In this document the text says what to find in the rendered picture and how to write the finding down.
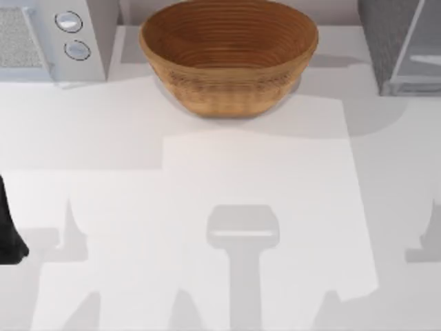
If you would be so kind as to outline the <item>brown woven basket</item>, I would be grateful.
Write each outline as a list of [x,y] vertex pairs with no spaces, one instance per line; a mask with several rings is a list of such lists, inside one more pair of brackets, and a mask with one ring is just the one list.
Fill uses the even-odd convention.
[[140,47],[165,89],[208,118],[254,117],[274,107],[318,42],[309,16],[273,0],[183,0],[139,30]]

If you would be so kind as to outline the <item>pale microwave oven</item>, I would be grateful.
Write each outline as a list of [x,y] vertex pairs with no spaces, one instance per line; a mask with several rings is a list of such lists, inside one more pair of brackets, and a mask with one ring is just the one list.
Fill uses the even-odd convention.
[[[83,21],[66,33],[55,14],[73,11]],[[0,0],[0,82],[57,86],[107,80],[119,20],[119,0]],[[80,40],[92,54],[75,61],[64,44]]]

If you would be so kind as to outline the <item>round microwave knob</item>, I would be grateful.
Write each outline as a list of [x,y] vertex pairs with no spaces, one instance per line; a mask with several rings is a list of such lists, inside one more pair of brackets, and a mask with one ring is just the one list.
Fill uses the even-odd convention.
[[83,27],[82,18],[73,11],[55,14],[54,22],[60,30],[66,33],[77,33]]
[[63,49],[64,53],[75,61],[85,61],[92,54],[89,46],[80,40],[66,42]]

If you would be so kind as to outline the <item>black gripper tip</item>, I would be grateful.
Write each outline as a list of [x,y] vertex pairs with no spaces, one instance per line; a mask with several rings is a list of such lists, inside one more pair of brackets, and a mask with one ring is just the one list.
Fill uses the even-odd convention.
[[0,265],[18,265],[30,253],[10,214],[3,177],[0,175]]

